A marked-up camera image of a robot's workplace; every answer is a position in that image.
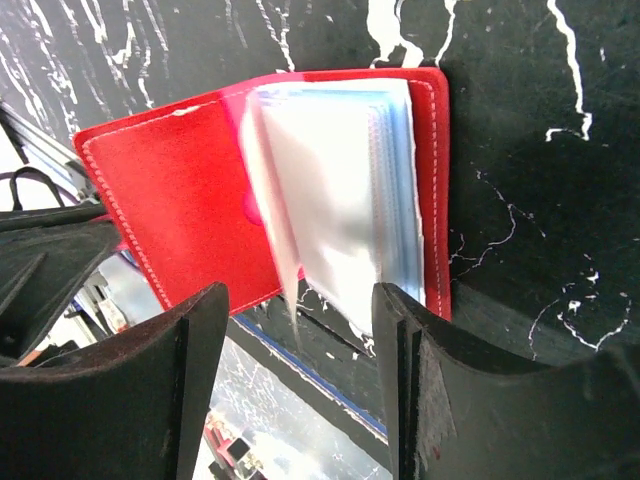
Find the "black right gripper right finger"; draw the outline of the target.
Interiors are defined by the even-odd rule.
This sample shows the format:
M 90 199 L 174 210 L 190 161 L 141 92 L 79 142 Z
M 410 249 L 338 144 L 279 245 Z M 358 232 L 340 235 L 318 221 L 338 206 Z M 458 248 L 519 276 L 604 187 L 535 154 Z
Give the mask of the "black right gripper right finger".
M 396 479 L 635 479 L 639 349 L 552 367 L 438 317 L 398 286 L 372 293 Z

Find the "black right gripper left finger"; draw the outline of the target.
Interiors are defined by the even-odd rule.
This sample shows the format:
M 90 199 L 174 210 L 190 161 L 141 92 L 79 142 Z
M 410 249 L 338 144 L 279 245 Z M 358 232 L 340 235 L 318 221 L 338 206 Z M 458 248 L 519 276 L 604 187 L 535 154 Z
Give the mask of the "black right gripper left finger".
M 103 341 L 2 369 L 2 478 L 192 478 L 228 320 L 214 283 Z

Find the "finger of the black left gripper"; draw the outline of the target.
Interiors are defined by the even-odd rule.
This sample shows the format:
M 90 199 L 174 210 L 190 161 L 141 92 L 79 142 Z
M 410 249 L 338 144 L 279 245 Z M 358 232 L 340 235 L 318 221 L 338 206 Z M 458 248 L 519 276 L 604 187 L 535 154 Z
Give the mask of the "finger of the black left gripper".
M 38 346 L 119 243 L 109 222 L 2 232 L 1 358 L 21 360 Z

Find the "red leather card holder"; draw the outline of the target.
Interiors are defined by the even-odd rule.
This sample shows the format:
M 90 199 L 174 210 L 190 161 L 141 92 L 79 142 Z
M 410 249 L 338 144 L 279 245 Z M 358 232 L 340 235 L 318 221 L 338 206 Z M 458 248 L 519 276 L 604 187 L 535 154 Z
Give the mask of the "red leather card holder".
M 435 67 L 270 74 L 85 129 L 84 164 L 165 308 L 308 283 L 363 335 L 392 283 L 452 316 L 450 99 Z

